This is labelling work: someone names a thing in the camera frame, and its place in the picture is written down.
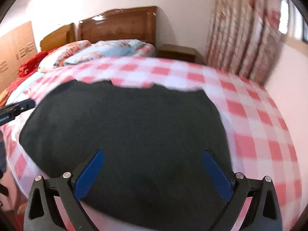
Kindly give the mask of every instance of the window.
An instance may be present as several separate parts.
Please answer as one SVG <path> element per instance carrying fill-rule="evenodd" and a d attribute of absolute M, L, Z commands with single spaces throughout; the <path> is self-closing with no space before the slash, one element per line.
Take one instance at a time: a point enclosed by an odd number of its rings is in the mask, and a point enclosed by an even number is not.
<path fill-rule="evenodd" d="M 308 25 L 303 20 L 303 41 L 308 43 Z"/>
<path fill-rule="evenodd" d="M 279 31 L 283 34 L 288 32 L 288 22 L 289 22 L 289 5 L 288 0 L 281 0 L 281 17 L 279 24 Z"/>
<path fill-rule="evenodd" d="M 308 43 L 308 25 L 291 0 L 281 0 L 279 31 Z"/>

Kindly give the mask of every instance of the wooden nightstand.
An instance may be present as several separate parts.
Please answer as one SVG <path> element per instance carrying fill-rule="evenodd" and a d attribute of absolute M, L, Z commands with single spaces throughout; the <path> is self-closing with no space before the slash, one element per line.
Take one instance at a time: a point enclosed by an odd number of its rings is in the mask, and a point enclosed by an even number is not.
<path fill-rule="evenodd" d="M 195 62 L 197 51 L 194 48 L 164 44 L 158 49 L 158 57 L 180 61 Z"/>

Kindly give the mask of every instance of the floral pillow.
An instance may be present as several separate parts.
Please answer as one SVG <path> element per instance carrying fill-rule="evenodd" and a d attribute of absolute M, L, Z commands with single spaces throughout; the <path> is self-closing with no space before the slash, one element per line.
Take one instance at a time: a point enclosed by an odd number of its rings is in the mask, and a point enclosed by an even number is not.
<path fill-rule="evenodd" d="M 91 46 L 88 40 L 66 44 L 47 55 L 39 64 L 38 72 L 47 73 L 57 67 L 63 67 L 63 62 L 75 53 Z"/>
<path fill-rule="evenodd" d="M 133 55 L 139 47 L 145 44 L 145 42 L 136 39 L 98 41 L 91 47 L 67 58 L 64 61 L 64 66 L 100 59 L 102 57 L 130 56 Z"/>

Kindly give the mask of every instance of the bed frame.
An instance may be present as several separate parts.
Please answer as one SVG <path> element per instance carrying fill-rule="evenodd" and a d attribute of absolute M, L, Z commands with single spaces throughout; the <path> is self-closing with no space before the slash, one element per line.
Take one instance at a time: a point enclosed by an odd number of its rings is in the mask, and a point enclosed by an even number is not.
<path fill-rule="evenodd" d="M 79 22 L 77 40 L 138 39 L 155 46 L 157 7 L 113 9 Z"/>
<path fill-rule="evenodd" d="M 67 43 L 76 41 L 74 23 L 64 25 L 49 35 L 45 36 L 40 42 L 41 51 L 50 51 L 62 47 Z"/>

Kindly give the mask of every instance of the curtain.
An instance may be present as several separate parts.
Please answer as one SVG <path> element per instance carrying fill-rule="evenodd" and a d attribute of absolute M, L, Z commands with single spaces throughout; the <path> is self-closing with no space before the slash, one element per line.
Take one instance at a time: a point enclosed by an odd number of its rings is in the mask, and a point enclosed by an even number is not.
<path fill-rule="evenodd" d="M 215 0 L 204 63 L 263 84 L 279 53 L 281 0 Z"/>

